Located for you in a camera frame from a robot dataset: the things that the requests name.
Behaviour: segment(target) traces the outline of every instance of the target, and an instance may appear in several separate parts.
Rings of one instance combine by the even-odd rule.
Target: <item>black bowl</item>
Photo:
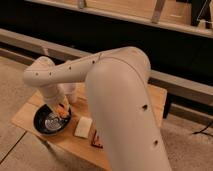
[[[45,104],[41,106],[34,117],[34,127],[41,134],[51,135],[63,130],[71,119],[71,109],[67,118],[57,117]]]

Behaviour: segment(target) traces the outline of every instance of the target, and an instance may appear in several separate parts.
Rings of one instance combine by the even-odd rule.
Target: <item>small wooden table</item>
[[[154,109],[155,118],[158,126],[161,125],[164,105],[166,101],[167,91],[165,89],[149,85],[148,92],[151,97],[151,103]],[[92,126],[89,138],[82,139],[74,136],[74,131],[80,116],[90,116],[85,98],[84,84],[77,85],[78,100],[75,104],[71,105],[72,120],[68,126],[54,136],[42,136],[37,132],[33,126],[33,118],[40,106],[44,104],[41,94],[36,92],[14,115],[12,123],[18,127],[25,129],[36,135],[38,138],[51,142],[62,149],[83,158],[103,169],[111,170],[109,162],[106,158],[103,149],[91,146],[91,141],[94,136],[95,128]]]

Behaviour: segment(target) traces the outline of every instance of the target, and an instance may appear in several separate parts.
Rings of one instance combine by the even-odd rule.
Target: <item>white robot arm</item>
[[[57,83],[85,82],[89,110],[115,171],[170,171],[147,93],[150,63],[139,49],[100,52],[54,66],[45,57],[24,72],[46,103],[62,100]]]

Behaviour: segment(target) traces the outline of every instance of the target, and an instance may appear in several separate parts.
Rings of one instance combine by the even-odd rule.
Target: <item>floor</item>
[[[0,57],[0,171],[101,170],[52,144],[48,150],[35,136],[10,123],[11,117],[35,92],[22,82],[25,68]],[[213,138],[192,134],[204,127],[172,113],[163,121],[161,132],[174,171],[213,170]],[[206,131],[213,134],[212,128]]]

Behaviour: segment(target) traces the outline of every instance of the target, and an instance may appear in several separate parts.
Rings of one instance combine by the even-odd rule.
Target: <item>cable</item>
[[[212,134],[209,134],[209,133],[204,132],[204,131],[207,130],[211,125],[213,125],[213,120],[212,120],[211,122],[209,122],[209,124],[208,124],[205,128],[203,128],[203,129],[200,130],[200,131],[194,132],[194,133],[192,133],[192,134],[204,134],[204,135],[207,135],[207,136],[210,136],[210,137],[213,138],[213,135],[212,135]]]

